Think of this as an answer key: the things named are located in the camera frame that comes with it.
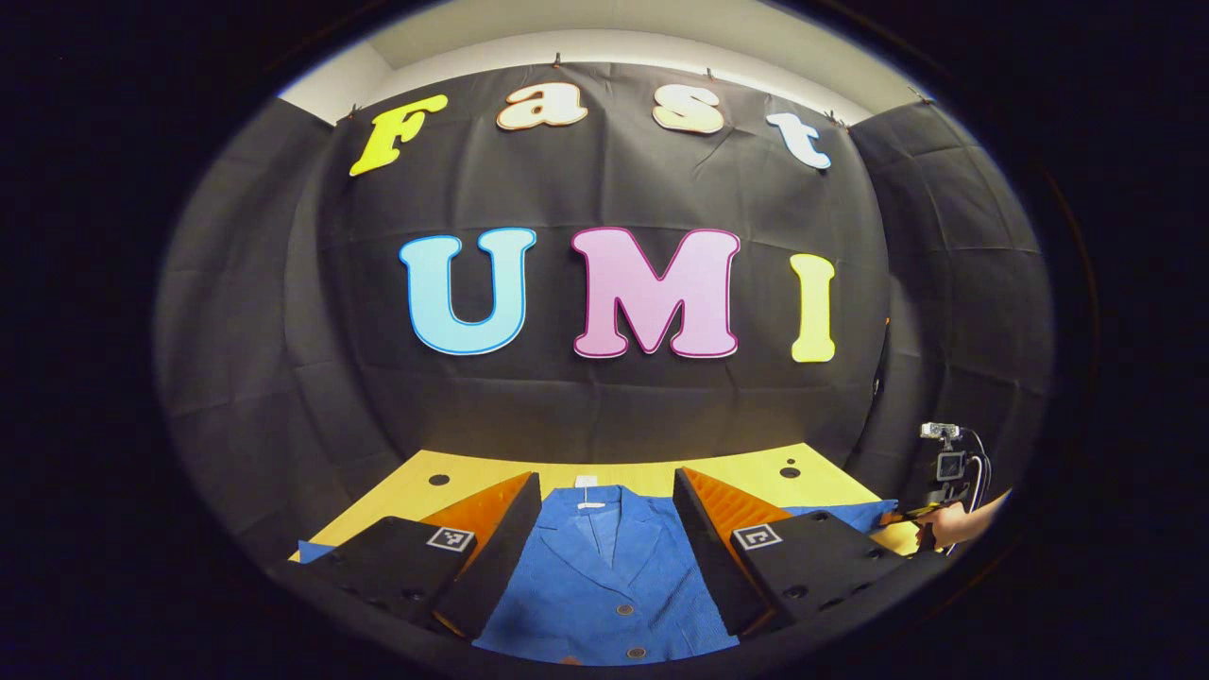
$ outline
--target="white ceiling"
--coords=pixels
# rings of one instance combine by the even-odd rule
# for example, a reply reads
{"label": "white ceiling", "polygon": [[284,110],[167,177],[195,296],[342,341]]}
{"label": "white ceiling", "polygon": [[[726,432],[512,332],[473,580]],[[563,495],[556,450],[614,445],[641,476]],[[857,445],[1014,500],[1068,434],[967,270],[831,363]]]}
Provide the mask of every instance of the white ceiling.
{"label": "white ceiling", "polygon": [[488,40],[566,29],[623,29],[705,42],[800,75],[874,114],[916,100],[906,77],[855,44],[757,0],[450,0],[369,42],[391,68],[400,69]]}

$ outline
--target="orange foam pad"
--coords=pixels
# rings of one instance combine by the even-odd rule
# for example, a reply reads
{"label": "orange foam pad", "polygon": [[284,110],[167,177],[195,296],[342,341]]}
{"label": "orange foam pad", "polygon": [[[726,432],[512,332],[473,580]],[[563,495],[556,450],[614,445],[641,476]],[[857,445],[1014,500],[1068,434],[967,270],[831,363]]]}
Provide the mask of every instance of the orange foam pad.
{"label": "orange foam pad", "polygon": [[[744,561],[739,559],[739,553],[735,552],[735,547],[730,543],[730,534],[735,529],[744,529],[747,526],[756,526],[757,524],[767,524],[769,521],[776,521],[779,519],[788,519],[793,517],[788,512],[774,506],[773,503],[752,496],[742,489],[736,489],[725,482],[715,479],[708,474],[701,474],[700,472],[684,468],[684,476],[688,477],[689,484],[693,485],[693,490],[696,491],[696,497],[701,501],[701,507],[705,508],[705,513],[710,515],[710,523],[713,524],[713,530],[718,532],[722,542],[727,546],[727,551],[730,552],[730,557],[739,565],[739,569],[747,577],[747,581],[756,586],[756,580],[744,566]],[[768,622],[773,616],[771,606],[769,611],[754,621],[748,632],[758,629],[760,626]]]}
{"label": "orange foam pad", "polygon": [[511,479],[505,479],[494,486],[487,486],[482,491],[469,495],[452,506],[441,508],[420,521],[449,529],[474,531],[474,536],[479,540],[479,543],[465,560],[465,565],[462,566],[462,571],[465,571],[465,567],[474,563],[474,558],[479,557],[484,546],[491,540],[492,534],[499,528],[499,523],[504,519],[504,513],[511,507],[516,494],[525,486],[531,474],[533,473],[526,472]]}

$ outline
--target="letter u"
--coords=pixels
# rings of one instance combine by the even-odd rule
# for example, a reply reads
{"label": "letter u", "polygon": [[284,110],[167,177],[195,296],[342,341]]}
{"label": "letter u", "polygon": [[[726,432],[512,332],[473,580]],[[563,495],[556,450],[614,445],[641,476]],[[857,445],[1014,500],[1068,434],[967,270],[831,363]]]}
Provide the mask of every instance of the letter u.
{"label": "letter u", "polygon": [[513,341],[525,325],[525,252],[537,243],[531,229],[493,229],[479,237],[491,255],[494,305],[491,316],[467,323],[453,313],[450,264],[462,250],[456,236],[417,238],[399,249],[407,266],[411,328],[421,342],[446,355],[485,355]]}

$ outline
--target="human hand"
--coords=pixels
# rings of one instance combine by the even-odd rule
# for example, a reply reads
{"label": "human hand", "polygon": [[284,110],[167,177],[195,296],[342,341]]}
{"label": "human hand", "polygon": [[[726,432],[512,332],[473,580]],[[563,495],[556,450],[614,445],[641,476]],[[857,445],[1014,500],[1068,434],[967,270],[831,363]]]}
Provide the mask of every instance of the human hand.
{"label": "human hand", "polygon": [[[951,506],[932,511],[915,520],[916,524],[932,525],[932,535],[936,536],[936,547],[947,548],[954,543],[960,543],[970,538],[970,514],[966,507],[958,501]],[[924,538],[924,529],[915,532],[915,543]]]}

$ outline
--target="clothing tag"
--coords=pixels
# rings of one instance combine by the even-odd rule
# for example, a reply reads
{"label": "clothing tag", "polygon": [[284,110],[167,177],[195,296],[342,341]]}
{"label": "clothing tag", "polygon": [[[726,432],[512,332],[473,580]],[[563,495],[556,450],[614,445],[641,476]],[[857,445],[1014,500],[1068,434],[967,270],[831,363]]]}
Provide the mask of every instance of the clothing tag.
{"label": "clothing tag", "polygon": [[579,509],[584,509],[584,508],[602,508],[602,507],[604,507],[604,503],[589,503],[588,502],[588,488],[589,486],[596,486],[596,476],[595,474],[580,474],[579,477],[575,477],[575,488],[577,489],[583,488],[583,490],[584,490],[584,502],[579,503],[575,507],[578,507]]}

